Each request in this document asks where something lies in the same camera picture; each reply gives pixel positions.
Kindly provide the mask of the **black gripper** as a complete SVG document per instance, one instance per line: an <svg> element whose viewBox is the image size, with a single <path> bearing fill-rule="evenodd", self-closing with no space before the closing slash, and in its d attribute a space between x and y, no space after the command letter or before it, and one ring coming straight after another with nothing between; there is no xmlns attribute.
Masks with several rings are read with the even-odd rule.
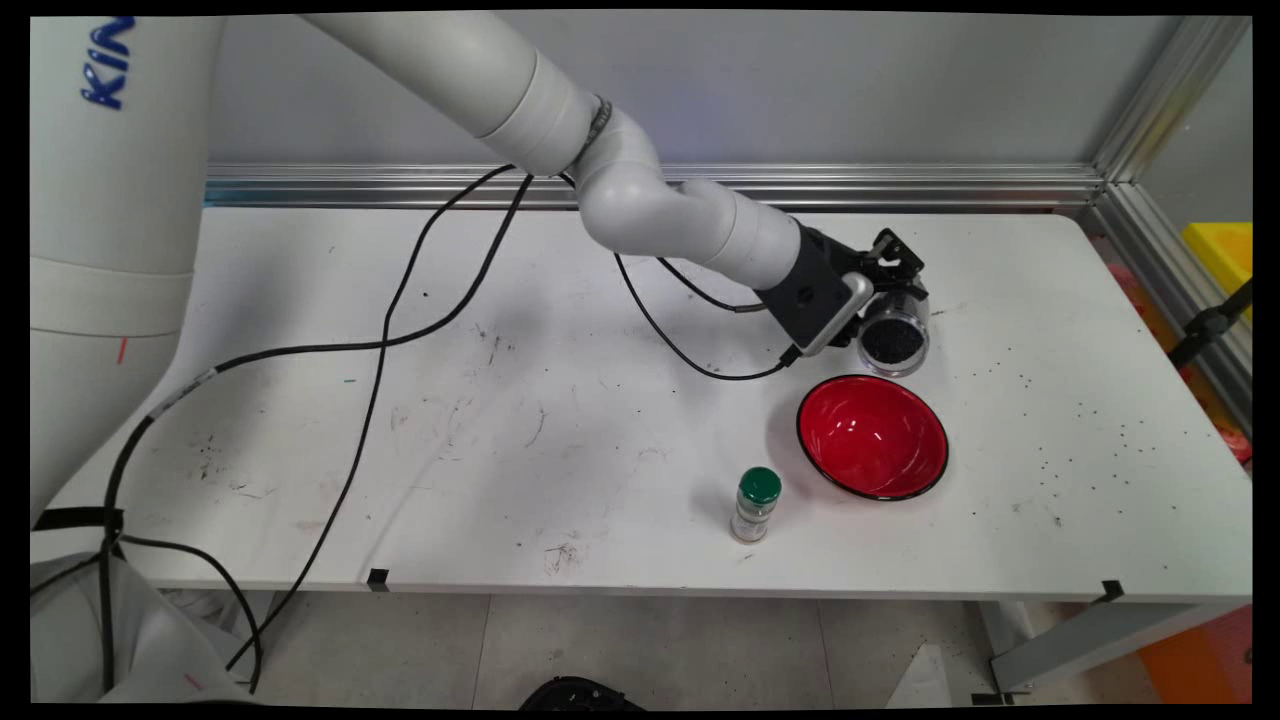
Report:
<svg viewBox="0 0 1280 720"><path fill-rule="evenodd" d="M890 228L883 228L865 254L831 238L822 231L800 225L801 237L813 247L822 265L836 275L865 275L876 291L914 287L925 264Z"/></svg>

